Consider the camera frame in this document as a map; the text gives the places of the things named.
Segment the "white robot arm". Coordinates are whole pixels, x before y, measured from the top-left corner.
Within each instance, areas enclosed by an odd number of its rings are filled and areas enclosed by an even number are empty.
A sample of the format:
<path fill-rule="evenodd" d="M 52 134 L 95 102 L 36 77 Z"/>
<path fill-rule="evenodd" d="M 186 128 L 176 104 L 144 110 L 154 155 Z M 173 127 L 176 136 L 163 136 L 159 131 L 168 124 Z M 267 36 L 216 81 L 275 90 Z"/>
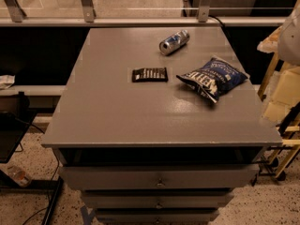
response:
<path fill-rule="evenodd" d="M 300 66 L 300 6 L 282 24 L 277 51 L 281 60 Z"/>

